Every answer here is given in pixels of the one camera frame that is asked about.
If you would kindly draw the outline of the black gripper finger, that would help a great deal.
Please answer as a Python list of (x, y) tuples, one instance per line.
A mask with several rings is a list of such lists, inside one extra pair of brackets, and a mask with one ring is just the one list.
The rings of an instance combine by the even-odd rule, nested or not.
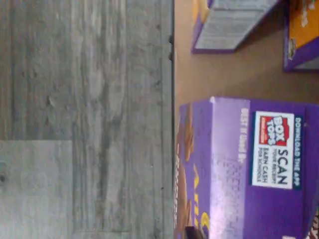
[(186, 239), (207, 239), (203, 229), (187, 226), (185, 227), (185, 238)]

